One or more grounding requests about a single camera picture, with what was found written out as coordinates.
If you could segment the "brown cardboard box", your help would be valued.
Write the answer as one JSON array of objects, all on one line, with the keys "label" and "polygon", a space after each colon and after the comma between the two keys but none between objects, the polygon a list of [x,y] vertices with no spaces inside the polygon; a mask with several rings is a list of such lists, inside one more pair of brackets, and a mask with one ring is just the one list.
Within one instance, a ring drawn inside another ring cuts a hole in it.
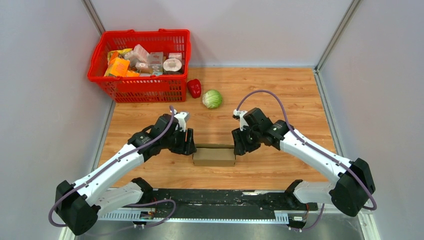
[{"label": "brown cardboard box", "polygon": [[192,162],[196,167],[234,167],[236,155],[234,145],[217,143],[196,143]]}]

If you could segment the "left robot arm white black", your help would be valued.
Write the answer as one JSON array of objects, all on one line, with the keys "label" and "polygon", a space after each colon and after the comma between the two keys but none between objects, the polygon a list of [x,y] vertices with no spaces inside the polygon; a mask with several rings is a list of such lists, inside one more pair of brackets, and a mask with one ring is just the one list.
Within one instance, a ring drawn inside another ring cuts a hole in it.
[{"label": "left robot arm white black", "polygon": [[108,161],[88,175],[69,183],[64,180],[55,190],[55,204],[49,222],[67,227],[76,236],[85,234],[99,217],[124,206],[148,207],[153,201],[151,186],[141,178],[109,190],[115,182],[151,157],[168,149],[177,155],[196,152],[194,131],[187,127],[188,112],[172,110],[161,115],[154,125],[134,133]]}]

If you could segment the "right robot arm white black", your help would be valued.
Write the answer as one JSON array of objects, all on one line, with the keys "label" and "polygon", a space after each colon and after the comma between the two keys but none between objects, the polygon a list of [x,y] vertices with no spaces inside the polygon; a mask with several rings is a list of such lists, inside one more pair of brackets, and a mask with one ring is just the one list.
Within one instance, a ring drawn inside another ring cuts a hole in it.
[{"label": "right robot arm white black", "polygon": [[284,120],[272,122],[260,108],[235,109],[233,118],[239,127],[232,130],[234,154],[242,156],[265,145],[290,154],[326,177],[326,182],[294,181],[285,195],[286,205],[299,209],[303,204],[335,206],[343,214],[355,217],[376,190],[369,164],[350,160],[311,141]]}]

